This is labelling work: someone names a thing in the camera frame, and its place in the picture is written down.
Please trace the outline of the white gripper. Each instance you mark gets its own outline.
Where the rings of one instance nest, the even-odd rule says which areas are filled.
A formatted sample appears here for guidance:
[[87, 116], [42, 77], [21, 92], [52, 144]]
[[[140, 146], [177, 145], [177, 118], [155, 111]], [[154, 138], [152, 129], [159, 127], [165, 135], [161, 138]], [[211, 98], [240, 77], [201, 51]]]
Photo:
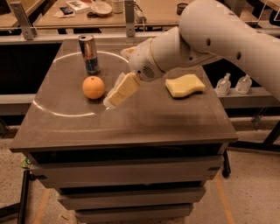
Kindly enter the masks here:
[[107, 109], [114, 109], [131, 97], [140, 88], [141, 81], [151, 82], [165, 74], [158, 68], [152, 57], [151, 42], [152, 38], [148, 38], [137, 46], [120, 51], [121, 56], [129, 61], [130, 70], [134, 73], [119, 75], [115, 85], [103, 100], [103, 105]]

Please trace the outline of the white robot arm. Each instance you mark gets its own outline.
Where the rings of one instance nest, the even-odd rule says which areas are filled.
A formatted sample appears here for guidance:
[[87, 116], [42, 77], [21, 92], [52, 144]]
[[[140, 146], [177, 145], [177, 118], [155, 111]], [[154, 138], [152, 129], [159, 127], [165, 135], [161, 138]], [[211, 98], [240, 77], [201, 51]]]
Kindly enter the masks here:
[[103, 103], [113, 109], [140, 87], [177, 67], [193, 67], [223, 58], [238, 66], [280, 100], [280, 39], [245, 24], [216, 0], [193, 0], [178, 26], [137, 45]]

